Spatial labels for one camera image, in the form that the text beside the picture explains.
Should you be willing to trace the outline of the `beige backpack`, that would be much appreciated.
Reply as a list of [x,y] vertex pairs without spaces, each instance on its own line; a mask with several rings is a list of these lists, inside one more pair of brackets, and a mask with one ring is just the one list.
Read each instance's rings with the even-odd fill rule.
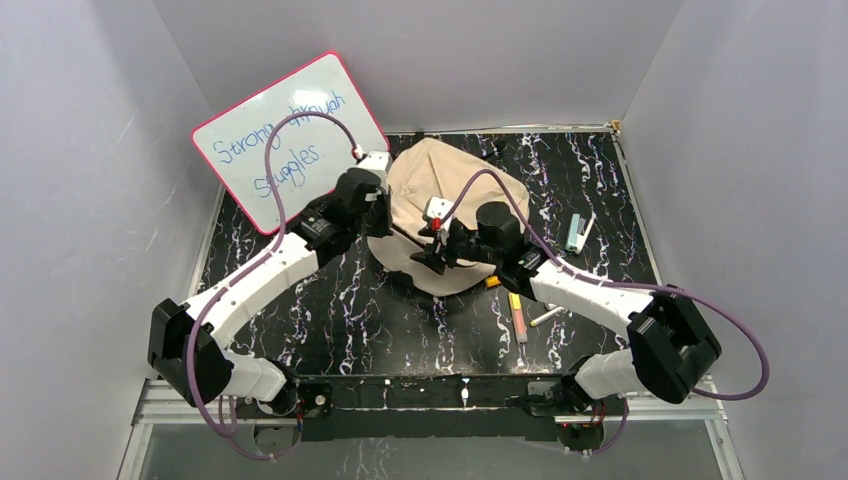
[[517,178],[486,161],[432,138],[418,141],[394,160],[389,173],[393,233],[369,237],[367,245],[375,260],[394,281],[427,295],[444,297],[462,293],[495,273],[491,264],[461,259],[455,267],[438,274],[412,256],[422,253],[432,242],[420,234],[425,228],[425,212],[432,198],[448,206],[459,201],[451,216],[470,230],[479,228],[481,207],[502,202],[518,228],[515,237],[528,238],[519,215],[529,216],[529,191]]

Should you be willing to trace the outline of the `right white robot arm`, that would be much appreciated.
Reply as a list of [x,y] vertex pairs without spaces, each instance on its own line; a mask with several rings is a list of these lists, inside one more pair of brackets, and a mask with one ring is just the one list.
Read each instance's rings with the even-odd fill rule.
[[427,201],[420,233],[432,241],[414,261],[439,275],[461,261],[492,265],[509,292],[562,306],[626,342],[623,350],[579,359],[533,400],[577,414],[634,391],[679,404],[720,357],[720,343],[694,302],[674,289],[618,287],[560,262],[529,241],[504,202],[481,205],[475,229],[449,218],[452,205],[438,197]]

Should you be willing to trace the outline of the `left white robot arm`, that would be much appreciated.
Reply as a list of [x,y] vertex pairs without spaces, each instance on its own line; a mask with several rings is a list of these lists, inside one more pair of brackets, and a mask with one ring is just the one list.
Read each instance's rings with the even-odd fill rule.
[[275,416],[293,412],[299,400],[295,374],[228,346],[252,317],[359,238],[389,235],[390,165],[389,153],[368,153],[236,271],[183,302],[161,301],[152,312],[150,366],[191,406],[228,395],[258,400]]

